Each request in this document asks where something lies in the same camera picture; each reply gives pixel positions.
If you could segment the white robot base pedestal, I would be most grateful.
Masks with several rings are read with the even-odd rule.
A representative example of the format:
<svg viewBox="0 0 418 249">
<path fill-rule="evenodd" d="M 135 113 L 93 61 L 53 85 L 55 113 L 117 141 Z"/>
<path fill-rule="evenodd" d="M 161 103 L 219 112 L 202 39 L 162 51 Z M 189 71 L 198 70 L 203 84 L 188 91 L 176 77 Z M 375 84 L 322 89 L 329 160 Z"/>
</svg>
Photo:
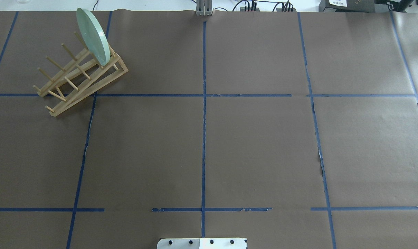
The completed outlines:
<svg viewBox="0 0 418 249">
<path fill-rule="evenodd" d="M 247 249 L 246 238 L 164 238 L 157 249 Z"/>
</svg>

